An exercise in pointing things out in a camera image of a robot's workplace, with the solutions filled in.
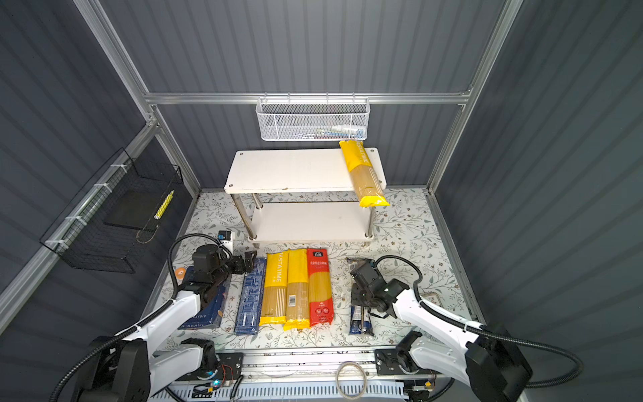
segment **spaghetti package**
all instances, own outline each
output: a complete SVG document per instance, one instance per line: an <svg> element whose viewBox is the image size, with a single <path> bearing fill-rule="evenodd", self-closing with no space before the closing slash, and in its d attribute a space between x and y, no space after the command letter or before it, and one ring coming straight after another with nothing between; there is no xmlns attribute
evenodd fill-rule
<svg viewBox="0 0 643 402"><path fill-rule="evenodd" d="M349 169L350 180L359 198L359 206L390 205L384 198L384 192L363 143L354 140L340 141L340 147Z"/></svg>
<svg viewBox="0 0 643 402"><path fill-rule="evenodd" d="M288 278L288 253L268 254L264 302L259 325L285 323L285 291Z"/></svg>
<svg viewBox="0 0 643 402"><path fill-rule="evenodd" d="M292 328L310 328L308 258L305 248L289 252L286 298L284 331Z"/></svg>
<svg viewBox="0 0 643 402"><path fill-rule="evenodd" d="M309 248L308 254L308 299L311 305L311 327L315 324L332 323L331 271L328 253L323 249Z"/></svg>

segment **red pasta package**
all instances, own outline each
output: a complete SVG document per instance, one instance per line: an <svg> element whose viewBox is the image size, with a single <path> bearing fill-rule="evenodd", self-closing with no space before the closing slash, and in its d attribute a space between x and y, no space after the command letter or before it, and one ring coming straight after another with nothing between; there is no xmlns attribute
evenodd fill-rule
<svg viewBox="0 0 643 402"><path fill-rule="evenodd" d="M315 324L331 324L332 308L331 271L328 253L323 249L308 251L308 300L311 306L311 327Z"/></svg>

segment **white shelf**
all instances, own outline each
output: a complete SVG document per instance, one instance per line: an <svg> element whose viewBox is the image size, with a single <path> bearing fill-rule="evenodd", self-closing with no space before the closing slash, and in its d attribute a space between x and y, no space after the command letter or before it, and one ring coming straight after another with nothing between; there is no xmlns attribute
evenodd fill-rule
<svg viewBox="0 0 643 402"><path fill-rule="evenodd" d="M254 209L252 227L260 242L359 241L368 239L370 208L357 202L270 203Z"/></svg>
<svg viewBox="0 0 643 402"><path fill-rule="evenodd" d="M386 188L377 148L366 148L366 152L382 188ZM353 186L340 148L282 149L237 152L225 191L228 194L353 191Z"/></svg>

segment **white wire basket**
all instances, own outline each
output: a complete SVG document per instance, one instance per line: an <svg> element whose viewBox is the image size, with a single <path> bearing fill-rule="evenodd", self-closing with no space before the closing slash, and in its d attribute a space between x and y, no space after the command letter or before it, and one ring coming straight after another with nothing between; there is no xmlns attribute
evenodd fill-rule
<svg viewBox="0 0 643 402"><path fill-rule="evenodd" d="M367 137L370 104L284 104L257 102L265 141L341 141Z"/></svg>

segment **black wire basket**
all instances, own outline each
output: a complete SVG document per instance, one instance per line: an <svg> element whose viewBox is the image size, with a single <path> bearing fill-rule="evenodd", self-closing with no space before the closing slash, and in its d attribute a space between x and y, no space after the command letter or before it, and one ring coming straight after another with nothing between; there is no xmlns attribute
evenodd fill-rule
<svg viewBox="0 0 643 402"><path fill-rule="evenodd" d="M40 243L72 268L134 273L147 244L172 208L174 192L183 190L178 166L128 159L74 216L64 230L53 229Z"/></svg>

